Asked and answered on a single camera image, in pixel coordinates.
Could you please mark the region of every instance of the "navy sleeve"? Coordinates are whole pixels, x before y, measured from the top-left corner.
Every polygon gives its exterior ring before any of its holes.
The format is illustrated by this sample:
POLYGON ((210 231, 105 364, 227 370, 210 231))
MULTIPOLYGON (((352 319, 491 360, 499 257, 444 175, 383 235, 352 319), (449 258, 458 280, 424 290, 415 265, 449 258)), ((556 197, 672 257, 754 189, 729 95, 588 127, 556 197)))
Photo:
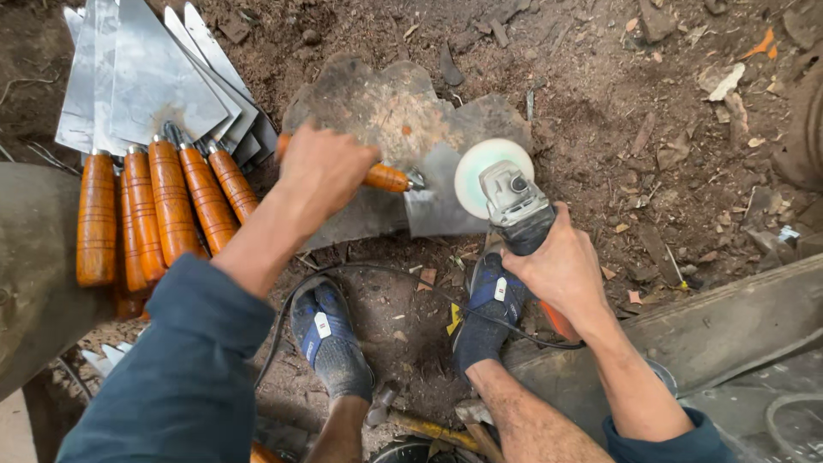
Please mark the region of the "navy sleeve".
POLYGON ((720 440, 712 420, 704 413, 683 407, 695 424, 682 436, 663 442, 638 441, 617 434, 611 416, 603 421, 609 455, 617 463, 733 463, 732 451, 720 440))
POLYGON ((151 326, 66 436, 58 461, 249 461, 255 420, 244 362, 274 310, 220 270, 181 257, 146 306, 151 326))

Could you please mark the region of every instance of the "dirt ground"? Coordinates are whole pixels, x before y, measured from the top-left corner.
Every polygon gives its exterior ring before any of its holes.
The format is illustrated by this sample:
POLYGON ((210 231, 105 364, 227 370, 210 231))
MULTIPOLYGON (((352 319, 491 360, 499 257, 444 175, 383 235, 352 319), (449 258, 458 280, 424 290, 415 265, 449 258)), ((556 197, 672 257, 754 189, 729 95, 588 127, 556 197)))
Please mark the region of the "dirt ground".
MULTIPOLYGON (((161 0, 150 3, 155 7, 165 4, 161 0)), ((711 14, 699 0, 663 0, 660 11, 679 28, 654 45, 637 38, 642 35, 640 26, 626 31, 627 23, 638 16, 636 0, 532 0, 527 11, 509 21, 508 47, 501 48, 493 35, 486 35, 465 53, 454 54, 466 80, 458 87, 447 86, 438 65, 440 46, 446 40, 453 45, 455 37, 499 3, 195 2, 246 85, 276 124, 291 96, 318 76, 328 56, 352 52, 372 68, 384 68, 397 60, 398 44, 390 17, 401 33, 419 25, 405 43, 411 61, 428 69, 439 96, 455 105, 498 93, 525 118, 527 93, 535 88, 532 135, 539 148, 531 154, 537 183, 551 199, 570 204, 574 223, 592 237, 600 264, 616 275, 604 284, 619 317, 652 311, 666 302, 757 272, 762 254, 741 229, 752 188, 770 187, 781 196, 779 214, 756 224, 773 232, 783 225, 794 225, 796 217, 816 199, 816 195, 785 183, 770 164, 770 156, 783 149, 791 111, 785 95, 766 90, 773 82, 788 83, 789 69, 800 54, 783 25, 783 14, 787 8, 806 12, 804 8, 813 7, 814 0, 730 2, 729 11, 719 16, 711 14), (255 13, 259 24, 250 27, 244 41, 234 44, 217 26, 237 17, 240 8, 255 13), (558 37, 558 28, 551 28, 558 20, 571 24, 562 37, 558 37), (701 26, 707 26, 705 33, 693 44, 688 34, 701 26), (715 114, 723 103, 705 101, 707 93, 700 89, 698 76, 709 66, 722 68, 737 62, 760 43, 769 27, 774 27, 776 58, 761 53, 742 60, 746 71, 737 91, 748 113, 750 133, 742 147, 734 147, 729 124, 721 124, 715 114), (319 44, 303 43, 306 30, 319 33, 319 44), (630 149, 650 112, 656 117, 651 138, 632 155, 630 149), (656 160, 658 149, 675 142, 684 131, 693 131, 687 158, 673 169, 661 171, 656 160), (751 143, 755 147, 746 143, 751 138, 758 140, 751 143), (630 204, 641 194, 650 196, 649 204, 632 208, 630 204), (651 226, 659 233, 679 266, 696 267, 686 280, 689 291, 666 285, 640 242, 638 230, 642 226, 651 226), (638 291, 645 304, 630 303, 629 291, 638 291)), ((68 4, 77 6, 78 2, 68 4)), ((182 11, 181 1, 169 0, 168 4, 182 11)), ((58 2, 0 2, 0 18, 0 61, 7 64, 0 67, 0 84, 20 78, 53 81, 12 84, 0 103, 0 145, 17 161, 44 164, 26 148, 29 141, 36 141, 78 167, 77 153, 53 143, 72 57, 58 2)), ((260 196, 272 187, 274 170, 274 160, 269 159, 249 175, 260 196)), ((478 252, 483 239, 463 236, 432 241, 386 236, 315 251, 312 256, 319 266, 344 259, 399 269, 423 265, 437 269, 440 280, 455 271, 450 256, 478 252)), ((305 264, 292 260, 272 291, 274 305, 279 306, 288 290, 310 272, 305 264)), ((399 381, 403 385, 400 408, 460 428, 453 406, 468 397, 470 389, 450 366, 449 340, 444 332, 450 322, 448 304, 432 292, 418 292, 412 282, 389 274, 349 273, 340 277, 356 333, 378 385, 389 379, 399 381), (399 339, 398 331, 404 333, 405 340, 399 339)), ((453 296, 467 297, 462 288, 446 289, 453 296)), ((524 321, 527 331, 543 331, 537 318, 524 321)), ((111 325, 79 344, 97 347, 99 342, 131 340, 140 324, 130 324, 126 334, 122 327, 111 325)), ((259 413, 317 432, 327 416, 328 397, 295 351, 288 323, 284 334, 285 342, 258 390, 259 413)), ((267 343, 254 360, 258 367, 267 343)), ((376 450, 395 431, 384 426, 366 432, 366 450, 376 450)))

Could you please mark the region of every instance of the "grinder disc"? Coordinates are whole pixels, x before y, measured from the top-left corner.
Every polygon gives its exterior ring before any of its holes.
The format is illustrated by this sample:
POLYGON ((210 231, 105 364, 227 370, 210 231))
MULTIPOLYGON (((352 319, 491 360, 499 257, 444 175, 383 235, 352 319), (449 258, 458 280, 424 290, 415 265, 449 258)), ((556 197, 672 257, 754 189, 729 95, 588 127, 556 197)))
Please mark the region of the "grinder disc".
POLYGON ((526 150, 515 142, 492 138, 471 147, 460 158, 454 172, 454 191, 458 201, 471 215, 488 219, 486 196, 480 186, 480 174, 499 161, 512 161, 529 180, 534 181, 534 165, 526 150))

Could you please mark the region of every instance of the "shoe tag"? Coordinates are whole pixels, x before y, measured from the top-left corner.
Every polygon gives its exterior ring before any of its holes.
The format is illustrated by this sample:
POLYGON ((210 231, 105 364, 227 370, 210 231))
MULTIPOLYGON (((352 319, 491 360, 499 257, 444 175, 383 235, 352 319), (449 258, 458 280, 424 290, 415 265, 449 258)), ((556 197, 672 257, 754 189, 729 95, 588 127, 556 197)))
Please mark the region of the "shoe tag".
POLYGON ((502 302, 506 298, 506 278, 500 277, 497 279, 497 286, 495 287, 495 299, 502 302))
POLYGON ((314 316, 314 324, 317 325, 317 332, 320 334, 320 339, 325 339, 332 335, 332 327, 328 325, 326 314, 317 312, 317 315, 314 316))

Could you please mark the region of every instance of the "hand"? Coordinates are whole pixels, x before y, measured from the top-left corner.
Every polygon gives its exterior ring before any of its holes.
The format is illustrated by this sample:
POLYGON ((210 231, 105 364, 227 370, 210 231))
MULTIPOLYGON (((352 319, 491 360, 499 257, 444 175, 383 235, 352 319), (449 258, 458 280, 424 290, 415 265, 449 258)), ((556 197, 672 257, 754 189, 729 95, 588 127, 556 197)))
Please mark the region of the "hand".
POLYGON ((357 186, 381 158, 376 146, 313 125, 304 123, 291 138, 275 185, 300 205, 301 225, 309 234, 355 197, 357 186))
POLYGON ((563 314, 586 339, 604 321, 616 322, 603 292, 597 253, 584 231, 571 226, 569 207, 555 203, 557 219, 543 244, 531 255, 504 250, 503 266, 563 314))

